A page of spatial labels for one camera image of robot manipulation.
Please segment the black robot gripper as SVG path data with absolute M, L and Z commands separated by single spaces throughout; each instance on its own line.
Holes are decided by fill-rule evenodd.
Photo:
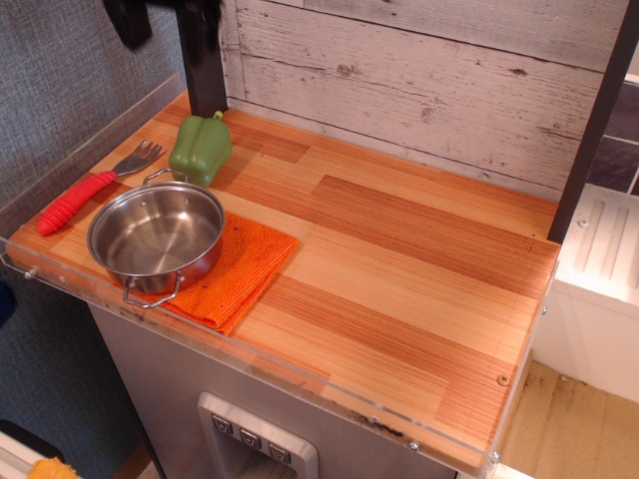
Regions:
M 147 6 L 179 13 L 179 31 L 186 68 L 212 60 L 219 52 L 219 25 L 223 1 L 218 0 L 104 0 L 105 10 L 122 43 L 130 50 L 144 46 L 152 37 Z

